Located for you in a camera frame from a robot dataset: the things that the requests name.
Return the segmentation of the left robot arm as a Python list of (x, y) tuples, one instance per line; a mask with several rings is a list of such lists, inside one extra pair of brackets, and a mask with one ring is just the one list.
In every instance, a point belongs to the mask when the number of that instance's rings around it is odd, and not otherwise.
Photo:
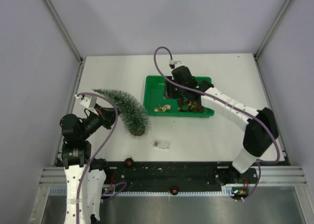
[(111, 129), (120, 112), (99, 105), (86, 118), (67, 114), (60, 120), (61, 159), (66, 176), (66, 224), (96, 224), (104, 183), (111, 179), (105, 159), (94, 159), (88, 138), (100, 127)]

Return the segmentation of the large brown matte bauble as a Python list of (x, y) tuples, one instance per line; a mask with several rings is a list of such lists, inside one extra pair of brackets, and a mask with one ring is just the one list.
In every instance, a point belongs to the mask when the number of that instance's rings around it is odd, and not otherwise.
[(134, 160), (129, 157), (124, 161), (124, 165), (126, 168), (132, 168), (134, 166)]

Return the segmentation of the small green christmas tree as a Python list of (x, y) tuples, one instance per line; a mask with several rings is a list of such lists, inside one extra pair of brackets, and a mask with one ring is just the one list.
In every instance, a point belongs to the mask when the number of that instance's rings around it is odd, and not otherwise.
[(135, 137), (143, 136), (149, 128), (148, 113), (133, 95), (121, 90), (93, 89), (115, 104), (126, 130)]

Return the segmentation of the green plastic tray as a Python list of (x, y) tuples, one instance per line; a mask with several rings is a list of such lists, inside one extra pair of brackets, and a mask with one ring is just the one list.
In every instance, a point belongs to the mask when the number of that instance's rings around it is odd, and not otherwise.
[[(158, 117), (186, 117), (186, 118), (209, 118), (214, 115), (214, 110), (205, 108), (203, 113), (180, 112), (177, 100), (167, 100), (163, 93), (165, 89), (165, 79), (160, 75), (148, 75), (145, 82), (143, 105), (149, 116)], [(165, 112), (156, 112), (159, 108), (169, 104), (171, 109)]]

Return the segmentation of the small brown shiny bauble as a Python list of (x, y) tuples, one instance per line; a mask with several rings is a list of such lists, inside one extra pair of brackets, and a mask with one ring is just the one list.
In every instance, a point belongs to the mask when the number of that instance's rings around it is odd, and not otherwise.
[(176, 186), (172, 186), (171, 188), (170, 188), (170, 190), (169, 190), (169, 192), (170, 192), (170, 194), (172, 194), (172, 195), (177, 195), (178, 193), (179, 193), (179, 189), (178, 189), (178, 187), (176, 187)]

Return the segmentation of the clear battery box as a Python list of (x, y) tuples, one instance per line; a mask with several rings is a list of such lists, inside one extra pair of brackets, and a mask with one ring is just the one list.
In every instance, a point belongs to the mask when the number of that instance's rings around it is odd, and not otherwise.
[(157, 148), (157, 149), (169, 150), (170, 144), (168, 142), (162, 142), (162, 141), (155, 140), (155, 141), (153, 141), (153, 147)]

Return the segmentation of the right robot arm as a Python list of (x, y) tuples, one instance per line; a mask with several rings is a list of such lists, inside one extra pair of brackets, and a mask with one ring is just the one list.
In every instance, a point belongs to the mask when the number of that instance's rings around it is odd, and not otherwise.
[(171, 75), (165, 77), (164, 96), (194, 102), (208, 108), (236, 124), (243, 132), (242, 149), (232, 162), (229, 177), (233, 182), (242, 182), (247, 177), (247, 170), (274, 145), (279, 137), (278, 126), (271, 109), (258, 110), (241, 104), (223, 94), (206, 80), (197, 81), (189, 68), (182, 62), (170, 64)]

